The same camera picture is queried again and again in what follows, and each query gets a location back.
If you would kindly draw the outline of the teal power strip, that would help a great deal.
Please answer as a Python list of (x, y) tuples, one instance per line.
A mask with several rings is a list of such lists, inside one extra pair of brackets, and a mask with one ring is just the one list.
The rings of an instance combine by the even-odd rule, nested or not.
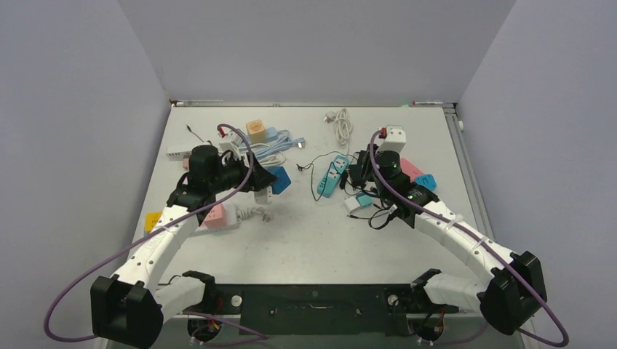
[(317, 186), (318, 198), (329, 198), (341, 181), (343, 174), (350, 164), (349, 159), (344, 155), (337, 155), (331, 162), (324, 176)]

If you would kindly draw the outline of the teal usb charger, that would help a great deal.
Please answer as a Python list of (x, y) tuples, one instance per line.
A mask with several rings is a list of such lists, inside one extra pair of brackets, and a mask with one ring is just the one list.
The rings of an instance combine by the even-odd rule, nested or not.
[(355, 195), (355, 199), (358, 204), (362, 208), (366, 208), (373, 205), (373, 197), (367, 195), (366, 193), (358, 193)]

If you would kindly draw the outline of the blue white small adapter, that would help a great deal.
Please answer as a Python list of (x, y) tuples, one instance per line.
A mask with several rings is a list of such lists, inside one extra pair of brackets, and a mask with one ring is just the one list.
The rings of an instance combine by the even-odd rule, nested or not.
[(283, 166), (269, 167), (266, 170), (276, 177), (276, 181), (271, 185), (274, 195), (280, 195), (290, 186), (291, 179)]

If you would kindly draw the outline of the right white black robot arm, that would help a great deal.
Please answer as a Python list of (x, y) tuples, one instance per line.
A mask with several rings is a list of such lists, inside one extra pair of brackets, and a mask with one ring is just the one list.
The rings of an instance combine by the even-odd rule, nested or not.
[(411, 291), (417, 309), (452, 305), (477, 311), (494, 329), (510, 335), (547, 300), (541, 263), (534, 254), (513, 252), (471, 227), (437, 194), (411, 181), (397, 152), (360, 151), (350, 178), (361, 188), (373, 182), (373, 193), (388, 209), (389, 220), (399, 219), (434, 239), (474, 274), (460, 278), (438, 269), (425, 272)]

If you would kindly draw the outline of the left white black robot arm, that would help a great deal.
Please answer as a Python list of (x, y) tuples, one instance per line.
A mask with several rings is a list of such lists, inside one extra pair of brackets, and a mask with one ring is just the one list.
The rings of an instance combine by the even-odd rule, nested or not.
[(162, 210), (162, 221), (136, 242), (134, 252), (110, 277), (99, 276), (90, 289), (95, 336), (134, 348), (150, 348), (164, 323), (191, 306), (211, 311), (217, 293), (208, 275), (189, 271), (170, 285), (158, 287), (163, 273), (186, 239), (202, 224), (219, 193), (259, 192), (271, 187), (275, 174), (253, 153), (219, 153), (213, 145), (195, 147)]

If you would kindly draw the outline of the white charger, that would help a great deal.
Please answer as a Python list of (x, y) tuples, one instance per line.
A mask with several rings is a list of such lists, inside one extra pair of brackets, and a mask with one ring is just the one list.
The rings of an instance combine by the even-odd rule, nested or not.
[(260, 191), (254, 192), (254, 200), (256, 204), (269, 205), (272, 202), (272, 187), (268, 186)]

